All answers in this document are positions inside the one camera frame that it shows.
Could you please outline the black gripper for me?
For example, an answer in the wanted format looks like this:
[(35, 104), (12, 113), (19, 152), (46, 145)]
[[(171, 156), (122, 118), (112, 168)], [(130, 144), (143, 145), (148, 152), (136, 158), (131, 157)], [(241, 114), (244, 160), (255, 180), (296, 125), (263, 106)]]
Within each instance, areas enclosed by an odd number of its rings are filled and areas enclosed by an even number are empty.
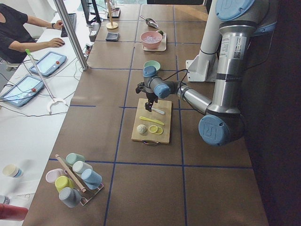
[(158, 102), (158, 96), (156, 96), (155, 93), (147, 92), (146, 97), (148, 99), (148, 102), (145, 103), (145, 109), (147, 111), (152, 111), (153, 104)]

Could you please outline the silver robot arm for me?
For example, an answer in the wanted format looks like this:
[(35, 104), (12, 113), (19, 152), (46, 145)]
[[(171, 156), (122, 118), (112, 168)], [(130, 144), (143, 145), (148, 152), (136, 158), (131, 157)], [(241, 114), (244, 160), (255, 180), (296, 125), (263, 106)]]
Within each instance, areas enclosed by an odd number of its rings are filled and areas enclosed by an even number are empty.
[(214, 0), (211, 3), (199, 54), (186, 61), (189, 81), (213, 81), (212, 99), (181, 81), (160, 78), (153, 66), (143, 70), (143, 82), (136, 92), (144, 92), (150, 111), (158, 99), (176, 94), (203, 114), (198, 131), (209, 145), (222, 146), (240, 139), (245, 130), (238, 109), (242, 74), (250, 39), (275, 29), (277, 0)]

